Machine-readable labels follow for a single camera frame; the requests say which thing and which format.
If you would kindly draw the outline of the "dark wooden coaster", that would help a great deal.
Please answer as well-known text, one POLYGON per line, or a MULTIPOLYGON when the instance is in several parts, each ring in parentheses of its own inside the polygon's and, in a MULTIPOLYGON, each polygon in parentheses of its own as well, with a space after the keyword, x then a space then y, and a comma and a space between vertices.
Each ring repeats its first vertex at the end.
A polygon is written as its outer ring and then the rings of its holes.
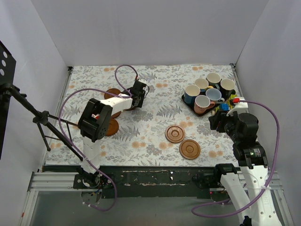
POLYGON ((106 132, 106 136, 113 136, 118 132, 119 129, 119 123, 117 122, 116 119, 111 118, 108 126, 108 130, 106 132))

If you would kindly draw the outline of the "blue mug white inside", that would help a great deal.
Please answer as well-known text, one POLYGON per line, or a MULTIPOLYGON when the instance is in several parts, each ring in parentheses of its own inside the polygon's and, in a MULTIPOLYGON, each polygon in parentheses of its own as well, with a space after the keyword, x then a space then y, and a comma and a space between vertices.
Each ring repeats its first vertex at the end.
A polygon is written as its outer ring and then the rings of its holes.
POLYGON ((184 91, 184 102, 188 105, 192 105, 195 98, 199 96, 200 89, 196 85, 188 85, 184 91))

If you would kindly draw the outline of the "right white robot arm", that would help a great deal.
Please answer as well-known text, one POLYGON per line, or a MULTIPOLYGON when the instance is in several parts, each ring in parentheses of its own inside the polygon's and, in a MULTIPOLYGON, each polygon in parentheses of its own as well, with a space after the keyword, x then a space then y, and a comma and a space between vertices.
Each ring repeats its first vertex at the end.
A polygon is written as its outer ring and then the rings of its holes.
POLYGON ((218 110, 209 117, 210 128, 226 133, 233 142, 246 187, 243 188, 232 164, 217 164, 213 183, 224 187, 238 212, 242 226, 279 226, 268 181, 268 160, 264 148, 257 142, 258 119, 249 113, 228 114, 218 110))

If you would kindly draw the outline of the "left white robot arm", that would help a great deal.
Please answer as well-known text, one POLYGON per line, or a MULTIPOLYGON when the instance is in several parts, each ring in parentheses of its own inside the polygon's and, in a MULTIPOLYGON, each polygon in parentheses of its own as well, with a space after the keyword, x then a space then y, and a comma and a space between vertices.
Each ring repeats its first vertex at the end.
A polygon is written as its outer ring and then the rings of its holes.
POLYGON ((104 100, 90 99, 79 119, 78 128, 83 137, 83 162, 81 168, 87 172, 84 183, 96 188, 100 177, 95 174, 100 167, 100 140, 109 129, 111 116, 133 107, 141 108, 147 85, 135 81, 133 87, 104 100))

